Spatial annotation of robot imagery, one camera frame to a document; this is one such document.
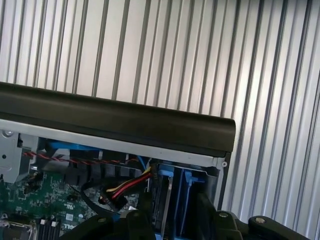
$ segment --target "twisted red and black wire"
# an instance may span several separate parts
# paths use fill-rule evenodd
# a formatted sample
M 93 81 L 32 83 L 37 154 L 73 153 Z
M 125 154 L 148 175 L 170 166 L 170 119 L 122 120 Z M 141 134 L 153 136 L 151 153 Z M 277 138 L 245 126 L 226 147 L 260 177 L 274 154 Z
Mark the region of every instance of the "twisted red and black wire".
M 65 157 L 64 155 L 59 155 L 59 156 L 52 156 L 49 157 L 47 156 L 44 152 L 33 152 L 33 151 L 28 151 L 28 152 L 24 152 L 23 153 L 24 156 L 28 156 L 28 157 L 38 157 L 38 158 L 42 158 L 42 159 L 46 159 L 46 160 L 50 160 L 50 161 L 58 161 L 58 162 L 71 162 L 71 163 L 75 163 L 75 164 L 85 164 L 85 165 L 93 165 L 93 164 L 110 164 L 110 163 L 115 163 L 115 164 L 120 164 L 122 163 L 122 161 L 119 160 L 104 160 L 104 159 L 83 159 L 83 158 L 79 158 L 79 157 L 74 157 L 74 158 L 70 158 L 70 159 L 64 159 L 63 157 Z M 125 164 L 127 164 L 128 162 L 138 162 L 138 159 L 135 158 L 131 158 L 125 161 Z

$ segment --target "computer component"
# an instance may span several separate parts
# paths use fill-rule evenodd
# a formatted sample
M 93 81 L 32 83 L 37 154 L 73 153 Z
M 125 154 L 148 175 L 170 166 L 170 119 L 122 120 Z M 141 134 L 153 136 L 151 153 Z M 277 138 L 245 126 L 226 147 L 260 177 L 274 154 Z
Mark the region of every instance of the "computer component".
M 222 206 L 231 119 L 2 83 L 0 101 L 0 212 L 34 219 L 37 239 L 121 218 L 144 193 L 157 238 L 195 239 L 198 193 Z
M 2 214 L 0 218 L 1 240 L 36 240 L 37 226 L 34 219 L 20 215 Z

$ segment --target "red wire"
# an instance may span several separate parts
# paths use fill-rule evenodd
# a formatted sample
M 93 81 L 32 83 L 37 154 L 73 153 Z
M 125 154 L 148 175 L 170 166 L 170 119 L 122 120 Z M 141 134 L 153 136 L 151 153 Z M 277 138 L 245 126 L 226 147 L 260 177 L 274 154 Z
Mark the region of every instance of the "red wire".
M 148 174 L 146 174 L 145 176 L 139 178 L 139 179 L 136 179 L 136 180 L 133 180 L 131 182 L 129 182 L 128 184 L 124 185 L 122 188 L 120 188 L 113 196 L 112 196 L 112 199 L 115 199 L 117 196 L 119 196 L 124 190 L 126 190 L 127 188 L 130 188 L 132 187 L 133 185 L 135 184 L 138 184 L 144 180 L 147 180 L 148 178 L 151 177 L 151 172 L 149 172 Z
M 29 156 L 29 157 L 34 157 L 34 156 L 38 156 L 40 158 L 43 158 L 43 159 L 46 159 L 46 160 L 54 160 L 54 161 L 64 161 L 64 162 L 72 162 L 72 163 L 75 163 L 75 164 L 86 164 L 86 165 L 92 165 L 92 164 L 100 164 L 100 163 L 104 163 L 104 164 L 109 164 L 109 163 L 116 163 L 116 164 L 119 164 L 121 163 L 121 161 L 118 161 L 118 160 L 87 160 L 87 159 L 81 159 L 79 158 L 78 160 L 75 160 L 75 159 L 72 159 L 70 158 L 69 160 L 67 159 L 62 159 L 62 158 L 59 158 L 59 157 L 48 157 L 44 154 L 41 154 L 41 153 L 35 153 L 33 151 L 30 151 L 30 152 L 25 152 L 23 153 L 23 155 L 26 155 L 26 156 Z M 137 159 L 128 159 L 126 160 L 125 162 L 130 162 L 130 161 L 138 161 Z

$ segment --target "motherboard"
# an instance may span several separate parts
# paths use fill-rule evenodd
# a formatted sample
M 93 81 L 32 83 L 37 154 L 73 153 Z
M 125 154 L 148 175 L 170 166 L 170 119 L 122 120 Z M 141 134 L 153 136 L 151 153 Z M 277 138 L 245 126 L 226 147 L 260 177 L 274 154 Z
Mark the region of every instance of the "motherboard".
M 98 204 L 99 189 L 89 189 L 86 195 Z M 34 223 L 38 227 L 34 229 L 32 237 L 26 236 L 26 240 L 55 239 L 54 235 L 63 235 L 72 230 L 78 224 L 84 222 L 96 213 L 92 211 L 81 199 L 79 187 L 66 184 L 64 176 L 52 172 L 34 172 L 25 180 L 15 184 L 0 181 L 0 216 L 1 219 L 27 219 L 30 224 Z M 136 194 L 127 196 L 127 205 L 122 211 L 137 205 L 138 196 Z M 46 233 L 39 234 L 39 226 L 50 221 L 50 228 L 58 227 L 51 236 Z M 0 231 L 0 240 L 15 239 L 14 231 L 4 234 Z

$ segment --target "green circuit board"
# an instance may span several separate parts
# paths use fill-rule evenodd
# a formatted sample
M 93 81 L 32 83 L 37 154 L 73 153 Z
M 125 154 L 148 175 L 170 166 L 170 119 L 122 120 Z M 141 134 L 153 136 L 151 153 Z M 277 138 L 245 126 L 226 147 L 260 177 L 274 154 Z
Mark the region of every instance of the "green circuit board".
M 62 235 L 95 215 L 75 189 L 64 183 L 61 174 L 44 173 L 38 189 L 27 194 L 24 192 L 25 187 L 26 181 L 15 184 L 0 181 L 0 216 L 18 214 L 35 220 L 43 217 L 54 218 L 61 221 L 60 235 Z M 98 204 L 97 189 L 89 189 L 86 194 Z M 129 196 L 128 204 L 123 211 L 129 206 L 135 207 L 137 199 L 137 195 Z

